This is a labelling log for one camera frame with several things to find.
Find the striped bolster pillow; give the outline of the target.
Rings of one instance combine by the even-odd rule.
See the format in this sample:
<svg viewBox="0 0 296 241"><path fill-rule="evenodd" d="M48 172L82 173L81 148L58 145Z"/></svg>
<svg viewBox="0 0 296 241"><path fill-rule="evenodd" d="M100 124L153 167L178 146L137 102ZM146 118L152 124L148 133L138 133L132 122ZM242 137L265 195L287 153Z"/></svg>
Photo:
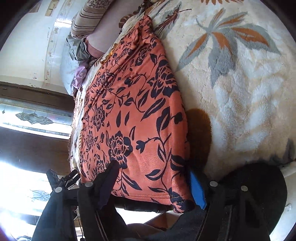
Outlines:
<svg viewBox="0 0 296 241"><path fill-rule="evenodd" d="M86 1L72 20L71 36L74 39L82 39L90 35L102 20L112 2L113 0Z"/></svg>

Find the grey-blue pillow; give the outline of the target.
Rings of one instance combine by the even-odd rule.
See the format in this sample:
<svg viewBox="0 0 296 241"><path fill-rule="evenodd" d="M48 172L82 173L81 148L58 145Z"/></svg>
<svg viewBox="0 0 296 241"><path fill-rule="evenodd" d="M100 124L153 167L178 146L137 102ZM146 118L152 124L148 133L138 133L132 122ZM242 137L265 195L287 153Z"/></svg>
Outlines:
<svg viewBox="0 0 296 241"><path fill-rule="evenodd" d="M69 95L74 95L75 88L71 85L76 68L89 63L91 55L88 53L85 39L74 39L71 34L66 37L62 52L60 75L64 87Z"/></svg>

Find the cream leaf-pattern blanket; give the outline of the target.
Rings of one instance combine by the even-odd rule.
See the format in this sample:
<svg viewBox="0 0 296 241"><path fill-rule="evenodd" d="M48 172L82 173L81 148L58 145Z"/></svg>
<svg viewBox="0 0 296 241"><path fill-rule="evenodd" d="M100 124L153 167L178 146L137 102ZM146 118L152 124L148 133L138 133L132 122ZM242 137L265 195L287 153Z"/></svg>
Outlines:
<svg viewBox="0 0 296 241"><path fill-rule="evenodd" d="M261 1L154 1L130 17L79 88L70 166L80 173L86 90L114 46L152 20L187 120L185 179L196 168L219 180L248 163L295 168L295 41Z"/></svg>

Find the orange floral blouse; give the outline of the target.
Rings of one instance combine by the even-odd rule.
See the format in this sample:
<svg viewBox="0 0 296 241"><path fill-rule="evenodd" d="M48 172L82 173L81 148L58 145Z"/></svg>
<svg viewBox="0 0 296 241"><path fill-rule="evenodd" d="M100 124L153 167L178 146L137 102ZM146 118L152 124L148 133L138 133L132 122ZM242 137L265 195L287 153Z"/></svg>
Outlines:
<svg viewBox="0 0 296 241"><path fill-rule="evenodd" d="M181 93L149 16L114 46L86 90L80 134L82 182L119 165L115 196L194 208L185 181L189 152Z"/></svg>

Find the purple floral cloth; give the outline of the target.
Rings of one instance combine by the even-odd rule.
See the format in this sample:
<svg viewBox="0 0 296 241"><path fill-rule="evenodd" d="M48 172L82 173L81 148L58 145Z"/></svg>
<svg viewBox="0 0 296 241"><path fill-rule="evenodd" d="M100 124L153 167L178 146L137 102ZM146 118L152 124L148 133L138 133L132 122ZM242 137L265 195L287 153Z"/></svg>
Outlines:
<svg viewBox="0 0 296 241"><path fill-rule="evenodd" d="M74 78L72 80L71 85L75 88L78 89L81 87L86 75L88 73L88 65L87 64L81 64L79 65L75 72L74 72Z"/></svg>

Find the pink bed sheet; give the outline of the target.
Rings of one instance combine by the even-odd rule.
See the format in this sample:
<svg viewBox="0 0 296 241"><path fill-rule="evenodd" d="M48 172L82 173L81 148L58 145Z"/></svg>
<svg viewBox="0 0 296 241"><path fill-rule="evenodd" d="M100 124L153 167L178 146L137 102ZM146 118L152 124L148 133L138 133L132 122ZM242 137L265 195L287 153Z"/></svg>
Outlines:
<svg viewBox="0 0 296 241"><path fill-rule="evenodd" d="M95 30L86 38L88 53L94 58L100 58L118 38L125 22L136 14L140 0L113 1Z"/></svg>

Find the stained glass window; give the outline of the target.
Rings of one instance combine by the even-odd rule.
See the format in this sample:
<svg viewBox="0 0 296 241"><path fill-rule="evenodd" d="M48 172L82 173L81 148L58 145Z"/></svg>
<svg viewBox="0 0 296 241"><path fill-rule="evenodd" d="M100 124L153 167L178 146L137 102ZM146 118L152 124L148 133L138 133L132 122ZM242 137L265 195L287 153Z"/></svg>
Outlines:
<svg viewBox="0 0 296 241"><path fill-rule="evenodd" d="M46 172L70 171L68 111L1 98L1 228L28 240L52 192Z"/></svg>

